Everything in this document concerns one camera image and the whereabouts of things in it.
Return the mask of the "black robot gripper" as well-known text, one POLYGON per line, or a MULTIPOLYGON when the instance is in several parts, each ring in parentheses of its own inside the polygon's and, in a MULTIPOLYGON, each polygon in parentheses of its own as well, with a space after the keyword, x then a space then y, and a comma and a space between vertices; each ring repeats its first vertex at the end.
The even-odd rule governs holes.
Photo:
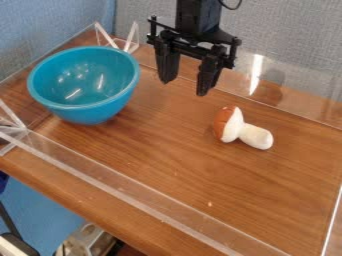
POLYGON ((202 59, 198 73, 197 95, 206 96, 216 87, 224 67, 233 69, 242 40, 221 29, 222 9, 237 10, 224 0, 177 0, 176 21, 151 15, 147 42, 154 46, 158 75, 168 84, 178 77, 181 55, 202 59), (228 45, 224 55, 208 54, 201 43, 228 45))

